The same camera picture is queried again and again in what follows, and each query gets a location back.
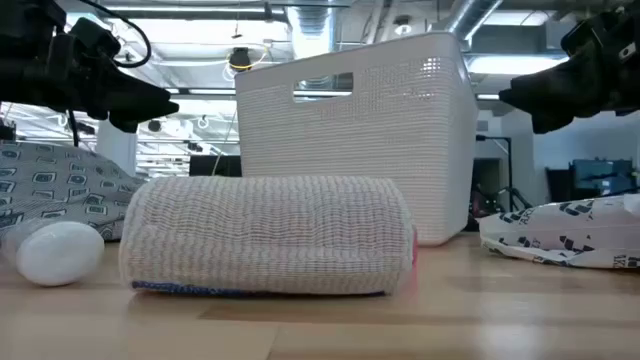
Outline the black tripod stand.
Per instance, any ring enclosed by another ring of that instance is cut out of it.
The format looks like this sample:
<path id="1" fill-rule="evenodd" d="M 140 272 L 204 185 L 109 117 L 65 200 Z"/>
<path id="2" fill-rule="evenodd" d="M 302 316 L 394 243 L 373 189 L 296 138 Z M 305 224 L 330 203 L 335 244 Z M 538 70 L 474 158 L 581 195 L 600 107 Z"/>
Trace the black tripod stand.
<path id="1" fill-rule="evenodd" d="M 512 139 L 506 136 L 487 136 L 487 135 L 476 135 L 475 139 L 477 142 L 492 141 L 497 145 L 503 142 L 506 145 L 504 152 L 507 155 L 507 186 L 499 190 L 498 193 L 499 194 L 506 193 L 508 195 L 508 204 L 509 204 L 510 212 L 513 212 L 514 210 L 520 210 L 520 207 L 516 204 L 517 201 L 520 202 L 520 204 L 524 209 L 531 208 L 532 205 L 524 198 L 521 192 L 514 186 Z"/>

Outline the corrugated silver duct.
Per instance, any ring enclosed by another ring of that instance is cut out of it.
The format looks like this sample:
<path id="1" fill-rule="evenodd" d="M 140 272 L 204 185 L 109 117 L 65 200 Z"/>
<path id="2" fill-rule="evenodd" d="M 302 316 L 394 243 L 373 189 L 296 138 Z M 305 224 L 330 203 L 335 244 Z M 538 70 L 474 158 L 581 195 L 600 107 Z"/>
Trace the corrugated silver duct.
<path id="1" fill-rule="evenodd" d="M 324 6 L 295 6 L 287 10 L 295 59 L 329 53 L 333 49 L 335 13 Z"/>

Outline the white plastic tube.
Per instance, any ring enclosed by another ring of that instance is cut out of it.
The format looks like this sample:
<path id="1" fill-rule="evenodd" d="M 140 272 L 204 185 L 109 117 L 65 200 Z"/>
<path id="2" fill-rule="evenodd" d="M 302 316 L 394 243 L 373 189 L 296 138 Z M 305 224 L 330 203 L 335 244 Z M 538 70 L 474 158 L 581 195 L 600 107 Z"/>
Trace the white plastic tube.
<path id="1" fill-rule="evenodd" d="M 78 282 L 100 264 L 104 239 L 91 226 L 31 219 L 0 236 L 0 254 L 31 283 L 63 286 Z"/>

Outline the dark background monitor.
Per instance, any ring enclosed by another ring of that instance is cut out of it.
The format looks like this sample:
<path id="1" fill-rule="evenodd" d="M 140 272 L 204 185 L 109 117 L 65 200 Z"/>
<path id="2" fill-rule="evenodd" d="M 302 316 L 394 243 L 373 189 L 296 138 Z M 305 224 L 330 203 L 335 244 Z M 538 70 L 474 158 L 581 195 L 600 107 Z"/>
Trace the dark background monitor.
<path id="1" fill-rule="evenodd" d="M 576 159 L 570 170 L 572 192 L 580 198 L 615 196 L 640 189 L 631 160 Z"/>

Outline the silver ventilation duct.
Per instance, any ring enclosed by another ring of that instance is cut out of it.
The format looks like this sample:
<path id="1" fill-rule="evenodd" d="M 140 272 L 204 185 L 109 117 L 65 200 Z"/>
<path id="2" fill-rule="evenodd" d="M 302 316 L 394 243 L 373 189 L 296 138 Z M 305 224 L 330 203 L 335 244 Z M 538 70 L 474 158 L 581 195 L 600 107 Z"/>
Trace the silver ventilation duct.
<path id="1" fill-rule="evenodd" d="M 502 3 L 503 0 L 455 0 L 449 16 L 433 29 L 449 32 L 459 41 L 469 41 Z"/>

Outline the grey patterned gown cloth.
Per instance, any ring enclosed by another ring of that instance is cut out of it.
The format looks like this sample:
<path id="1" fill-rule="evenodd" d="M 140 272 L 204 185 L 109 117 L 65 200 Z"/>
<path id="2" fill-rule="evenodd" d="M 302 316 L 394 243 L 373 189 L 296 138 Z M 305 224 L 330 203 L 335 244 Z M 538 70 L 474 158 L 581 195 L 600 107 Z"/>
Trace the grey patterned gown cloth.
<path id="1" fill-rule="evenodd" d="M 0 237 L 22 222 L 52 218 L 87 224 L 104 240 L 118 241 L 144 183 L 94 152 L 0 140 Z"/>

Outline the beige elastic bandage roll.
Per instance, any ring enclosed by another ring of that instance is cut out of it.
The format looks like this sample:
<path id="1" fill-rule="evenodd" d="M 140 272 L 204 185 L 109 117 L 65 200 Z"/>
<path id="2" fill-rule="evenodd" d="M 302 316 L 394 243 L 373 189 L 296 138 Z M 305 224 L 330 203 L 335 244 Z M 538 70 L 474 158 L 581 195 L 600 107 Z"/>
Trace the beige elastic bandage roll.
<path id="1" fill-rule="evenodd" d="M 166 177 L 133 195 L 119 270 L 131 288 L 164 293 L 391 294 L 416 250 L 388 179 Z"/>

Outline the white plastic mesh basket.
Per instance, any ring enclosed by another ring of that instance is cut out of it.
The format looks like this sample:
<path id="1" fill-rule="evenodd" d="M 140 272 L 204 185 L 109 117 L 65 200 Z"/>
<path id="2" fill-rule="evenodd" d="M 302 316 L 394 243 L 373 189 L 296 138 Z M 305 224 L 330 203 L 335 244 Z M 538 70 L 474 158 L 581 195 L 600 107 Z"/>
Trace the white plastic mesh basket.
<path id="1" fill-rule="evenodd" d="M 478 107 L 452 34 L 250 70 L 235 88 L 245 175 L 386 177 L 422 245 L 466 226 Z"/>

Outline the white printed supply packet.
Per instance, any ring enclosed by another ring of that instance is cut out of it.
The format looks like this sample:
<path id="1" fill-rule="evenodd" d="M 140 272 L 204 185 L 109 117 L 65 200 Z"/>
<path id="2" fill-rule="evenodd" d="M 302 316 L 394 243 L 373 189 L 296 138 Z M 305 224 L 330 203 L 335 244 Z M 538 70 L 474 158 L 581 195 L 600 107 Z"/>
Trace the white printed supply packet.
<path id="1" fill-rule="evenodd" d="M 490 252 L 572 268 L 640 269 L 640 194 L 551 203 L 479 222 Z"/>

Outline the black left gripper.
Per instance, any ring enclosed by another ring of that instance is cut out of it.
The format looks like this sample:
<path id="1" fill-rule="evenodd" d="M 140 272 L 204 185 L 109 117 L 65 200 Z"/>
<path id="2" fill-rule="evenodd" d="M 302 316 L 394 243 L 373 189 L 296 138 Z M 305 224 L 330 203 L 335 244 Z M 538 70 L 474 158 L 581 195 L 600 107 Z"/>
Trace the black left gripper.
<path id="1" fill-rule="evenodd" d="M 53 110 L 82 111 L 106 118 L 124 133 L 136 133 L 138 121 L 179 111 L 171 94 L 126 74 L 107 74 L 113 59 L 90 57 L 70 33 L 51 39 L 44 57 L 10 58 L 0 54 L 0 101 Z"/>

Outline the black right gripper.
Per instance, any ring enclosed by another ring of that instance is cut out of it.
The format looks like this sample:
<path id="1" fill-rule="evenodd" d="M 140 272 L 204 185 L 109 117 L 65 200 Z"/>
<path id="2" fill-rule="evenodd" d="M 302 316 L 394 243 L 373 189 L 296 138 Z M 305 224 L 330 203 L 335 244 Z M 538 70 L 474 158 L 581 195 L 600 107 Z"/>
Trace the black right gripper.
<path id="1" fill-rule="evenodd" d="M 570 57 L 586 61 L 581 70 L 595 86 L 598 111 L 613 111 L 617 116 L 640 111 L 640 35 L 601 42 L 600 54 L 579 53 Z M 534 134 L 554 131 L 554 118 L 576 117 L 563 98 L 554 93 L 549 80 L 546 75 L 517 76 L 498 93 L 502 102 L 532 115 Z"/>

